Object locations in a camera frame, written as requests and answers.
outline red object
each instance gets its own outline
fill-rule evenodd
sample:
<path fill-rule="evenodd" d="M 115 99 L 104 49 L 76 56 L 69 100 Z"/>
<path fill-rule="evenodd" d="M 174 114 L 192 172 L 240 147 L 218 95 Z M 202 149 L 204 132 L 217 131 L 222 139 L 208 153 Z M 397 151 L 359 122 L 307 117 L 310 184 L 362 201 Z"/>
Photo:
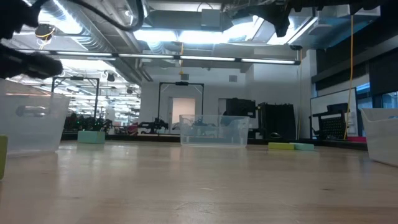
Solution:
<path fill-rule="evenodd" d="M 366 137 L 347 137 L 347 140 L 352 141 L 352 142 L 365 142 L 366 143 Z"/>

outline ceiling light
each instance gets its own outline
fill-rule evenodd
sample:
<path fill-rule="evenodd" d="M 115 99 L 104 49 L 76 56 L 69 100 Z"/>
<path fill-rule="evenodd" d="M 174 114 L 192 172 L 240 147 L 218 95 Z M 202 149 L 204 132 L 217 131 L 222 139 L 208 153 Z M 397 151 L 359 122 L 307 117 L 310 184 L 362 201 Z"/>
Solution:
<path fill-rule="evenodd" d="M 186 30 L 178 40 L 187 44 L 219 44 L 223 41 L 223 33 Z"/>
<path fill-rule="evenodd" d="M 85 86 L 79 86 L 80 88 L 97 88 L 97 86 L 90 86 L 90 85 L 85 85 Z M 102 89 L 105 89 L 105 88 L 107 88 L 107 89 L 112 89 L 112 88 L 116 88 L 116 87 L 114 87 L 114 86 L 99 86 L 99 88 L 102 88 Z"/>
<path fill-rule="evenodd" d="M 75 60 L 60 59 L 64 67 L 71 67 L 77 70 L 96 70 L 102 72 L 104 70 L 115 72 L 115 68 L 102 60 Z"/>
<path fill-rule="evenodd" d="M 303 27 L 303 29 L 301 29 L 298 33 L 296 33 L 296 35 L 293 36 L 293 38 L 291 38 L 288 41 L 288 44 L 292 44 L 293 42 L 295 42 L 299 37 L 301 37 L 301 35 L 303 35 L 305 33 L 305 31 L 307 31 L 309 28 L 311 28 L 311 26 L 316 23 L 316 21 L 318 20 L 318 17 L 314 17 L 307 25 L 305 25 L 305 27 Z"/>
<path fill-rule="evenodd" d="M 87 57 L 87 60 L 116 60 L 116 58 Z"/>
<path fill-rule="evenodd" d="M 211 60 L 211 61 L 220 61 L 220 62 L 233 62 L 235 58 L 227 58 L 227 57 L 202 57 L 202 56 L 180 56 L 183 60 Z"/>
<path fill-rule="evenodd" d="M 110 57 L 111 53 L 96 53 L 96 52 L 64 52 L 58 51 L 59 55 L 79 55 L 79 56 L 92 56 L 92 57 Z"/>
<path fill-rule="evenodd" d="M 173 55 L 150 55 L 150 54 L 119 54 L 120 57 L 151 58 L 151 59 L 173 59 Z"/>
<path fill-rule="evenodd" d="M 292 60 L 273 60 L 273 59 L 256 59 L 256 58 L 242 58 L 242 62 L 249 63 L 273 63 L 273 64 L 281 64 L 281 65 L 294 65 L 295 61 Z"/>
<path fill-rule="evenodd" d="M 172 30 L 137 30 L 134 36 L 137 40 L 146 42 L 177 41 L 177 36 Z"/>

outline black cable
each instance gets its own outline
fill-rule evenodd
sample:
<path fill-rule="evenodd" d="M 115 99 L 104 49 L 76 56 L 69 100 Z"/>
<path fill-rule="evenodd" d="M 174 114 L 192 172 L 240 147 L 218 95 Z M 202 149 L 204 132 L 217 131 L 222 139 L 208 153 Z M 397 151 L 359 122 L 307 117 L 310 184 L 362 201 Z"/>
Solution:
<path fill-rule="evenodd" d="M 37 0 L 35 3 L 33 3 L 32 7 L 34 8 L 40 8 L 44 3 L 46 3 L 49 0 Z M 100 10 L 98 10 L 97 8 L 95 8 L 94 6 L 82 1 L 82 0 L 68 0 L 70 2 L 73 2 L 79 6 L 83 6 L 85 8 L 87 8 L 88 10 L 94 12 L 95 14 L 101 16 L 104 20 L 108 21 L 110 24 L 114 25 L 115 27 L 117 27 L 118 29 L 121 29 L 123 31 L 126 32 L 134 32 L 139 30 L 143 23 L 144 23 L 144 6 L 142 5 L 142 0 L 136 0 L 136 6 L 137 6 L 137 12 L 138 12 L 138 20 L 136 22 L 136 24 L 133 24 L 131 26 L 124 26 L 118 22 L 116 22 L 115 20 L 113 20 L 112 18 L 110 18 L 109 16 L 107 16 L 105 13 L 101 12 Z"/>
<path fill-rule="evenodd" d="M 200 7 L 203 3 L 207 4 L 208 6 L 210 6 L 211 9 L 214 9 L 213 6 L 211 6 L 211 4 L 208 4 L 207 2 L 201 2 L 201 3 L 199 4 L 198 8 L 197 8 L 197 12 L 199 11 L 199 7 Z"/>

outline clear plastic bin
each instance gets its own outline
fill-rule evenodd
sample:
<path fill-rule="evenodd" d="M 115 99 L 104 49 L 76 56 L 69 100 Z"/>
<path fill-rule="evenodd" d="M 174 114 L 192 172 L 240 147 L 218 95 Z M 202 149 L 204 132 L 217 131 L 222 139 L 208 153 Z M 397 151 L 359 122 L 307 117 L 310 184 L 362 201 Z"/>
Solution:
<path fill-rule="evenodd" d="M 0 105 L 8 155 L 58 149 L 69 97 L 0 79 Z"/>
<path fill-rule="evenodd" d="M 181 145 L 245 147 L 249 117 L 180 115 Z"/>
<path fill-rule="evenodd" d="M 398 166 L 398 109 L 361 109 L 369 157 Z"/>

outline doorway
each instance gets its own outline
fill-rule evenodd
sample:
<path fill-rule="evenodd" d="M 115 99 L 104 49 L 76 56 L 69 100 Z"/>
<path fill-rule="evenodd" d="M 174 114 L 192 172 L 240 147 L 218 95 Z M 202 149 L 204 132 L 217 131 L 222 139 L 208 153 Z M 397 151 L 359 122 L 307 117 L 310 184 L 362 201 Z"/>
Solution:
<path fill-rule="evenodd" d="M 195 115 L 196 100 L 194 98 L 171 98 L 172 110 L 170 113 L 169 124 L 170 133 L 179 134 L 180 115 Z"/>

